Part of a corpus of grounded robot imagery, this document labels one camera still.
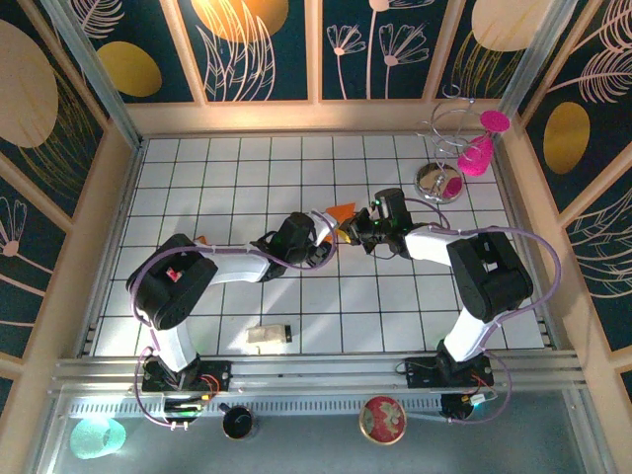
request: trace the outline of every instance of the white grid floor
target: white grid floor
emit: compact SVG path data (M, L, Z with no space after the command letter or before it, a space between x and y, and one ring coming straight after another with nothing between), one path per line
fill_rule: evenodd
M416 197L412 182L432 156L428 146L429 140L410 135L151 140L88 354L133 356L149 343L130 316L124 284L174 233L237 245L277 230L292 211L347 202L358 210L390 187ZM410 208L415 221L436 220L420 205ZM453 228L507 225L491 168L468 178L467 192L440 208ZM377 256L388 256L388 249L379 248ZM378 260L361 247L341 245L319 272L212 285L187 321L203 356L255 355L245 331L274 323L291 325L293 337L275 347L276 354L432 351L461 307L450 268ZM542 348L543 330L535 314L525 314L496 331L488 347Z

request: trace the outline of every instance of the yellow circle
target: yellow circle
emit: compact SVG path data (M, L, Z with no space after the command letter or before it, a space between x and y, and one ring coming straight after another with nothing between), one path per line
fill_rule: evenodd
M245 42L247 23L242 0L192 0L191 3L201 22L215 35ZM261 18L270 36L278 32L287 19L288 0L243 0L243 3L255 22L257 17Z
M474 39L492 51L527 48L553 0L477 0L472 10Z
M156 61L140 47L125 41L113 41L97 51L115 87L129 96L147 97L162 86Z
M557 106L544 129L544 161L558 175L580 162L591 136L591 120L584 108L573 102Z
M57 121L55 73L28 35L0 20L0 137L24 148L40 146Z

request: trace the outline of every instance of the metal cup holder stand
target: metal cup holder stand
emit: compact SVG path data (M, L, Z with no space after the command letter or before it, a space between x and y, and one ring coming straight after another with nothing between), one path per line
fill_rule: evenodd
M418 133L419 136L426 136L433 142L434 151L431 163L418 170L414 185L423 200L435 204L447 204L461 196L465 189L462 169L473 170L468 173L473 176L482 174L487 169L494 153L492 132L505 131L509 128L509 121L503 114L496 111L482 114L474 112L472 108L476 100L460 97L460 89L454 85L451 87L456 90L456 94L449 95L443 90L447 101L434 107L430 120L421 121L429 126L430 132ZM483 116L489 113L493 114L489 116L489 122L499 119L502 124L494 122L491 127L487 127ZM446 123L446 118L455 114L460 115L456 133L451 135L441 133L439 131L441 124ZM483 135L469 141L462 135L468 117L477 118L486 126Z

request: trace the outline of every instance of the teal cup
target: teal cup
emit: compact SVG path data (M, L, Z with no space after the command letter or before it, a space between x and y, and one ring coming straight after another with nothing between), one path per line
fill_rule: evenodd
M125 442L125 428L117 421L98 417L79 422L70 434L70 450L79 459L112 454Z

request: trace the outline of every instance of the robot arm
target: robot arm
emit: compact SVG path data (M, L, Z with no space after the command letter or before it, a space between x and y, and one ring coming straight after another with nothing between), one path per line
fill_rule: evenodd
M437 348L436 363L447 381L481 354L480 344L497 318L519 308L533 292L532 281L505 234L481 233L465 239L432 233L426 224L413 223L400 189L377 193L371 211L362 209L340 231L367 254L386 243L403 258L452 267L463 310Z
M321 264L331 252L325 242L336 220L328 214L294 212L278 231L242 247L203 246L184 234L165 242L128 279L130 290L149 260L166 250L197 247L199 252L175 254L160 260L143 278L136 297L136 308L150 323L150 334L158 362L168 384L177 390L190 387L198 379L199 356L187 328L187 317L211 284L232 281L258 282L281 277L286 264ZM210 254L205 258L202 253Z

